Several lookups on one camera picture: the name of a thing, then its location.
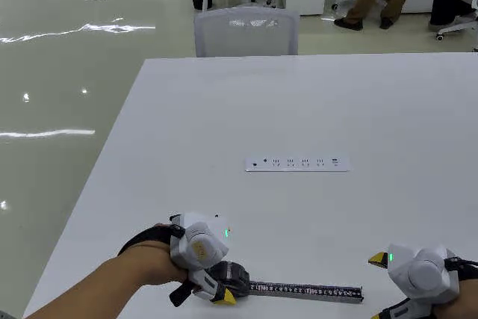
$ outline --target chair base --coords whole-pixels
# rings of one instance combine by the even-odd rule
[[[336,11],[338,7],[340,7],[343,3],[346,3],[348,1],[355,1],[355,0],[335,0],[334,4],[332,5],[332,10]],[[376,0],[375,2],[381,7],[385,7],[387,5],[387,0]]]
[[[468,19],[468,21],[465,21],[465,22],[460,22],[458,24],[455,24],[455,25],[451,25],[451,26],[448,26],[446,28],[443,28],[441,30],[439,30],[437,33],[436,33],[436,40],[443,40],[444,39],[444,35],[446,33],[451,33],[451,32],[454,32],[454,31],[461,31],[461,30],[465,30],[465,29],[474,29],[475,32],[476,32],[476,42],[475,42],[475,45],[474,45],[474,48],[473,48],[473,52],[478,52],[478,18],[476,19],[470,19],[470,18],[466,18]]]

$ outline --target gray office chair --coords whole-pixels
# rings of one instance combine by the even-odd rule
[[[196,56],[297,55],[299,14],[268,7],[232,7],[194,18]]]
[[[471,17],[460,16],[456,21],[457,24],[441,29],[436,34],[436,40],[443,40],[444,35],[452,31],[474,29],[476,32],[477,41],[475,42],[473,51],[478,52],[478,0],[462,0],[462,1],[465,1],[471,5],[471,7],[475,10],[474,14],[471,14]]]

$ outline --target power strip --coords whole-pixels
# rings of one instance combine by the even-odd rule
[[[247,172],[347,172],[347,156],[264,156],[246,159]]]

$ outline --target forearm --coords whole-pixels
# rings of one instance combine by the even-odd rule
[[[141,287],[127,258],[114,258],[27,319],[114,319]]]

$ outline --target measuring tape blade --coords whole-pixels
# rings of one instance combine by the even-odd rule
[[[232,261],[222,261],[208,272],[236,298],[260,295],[342,303],[361,303],[364,299],[361,288],[252,281],[244,267]]]
[[[255,281],[249,283],[249,295],[325,300],[343,303],[361,303],[364,299],[361,288]]]

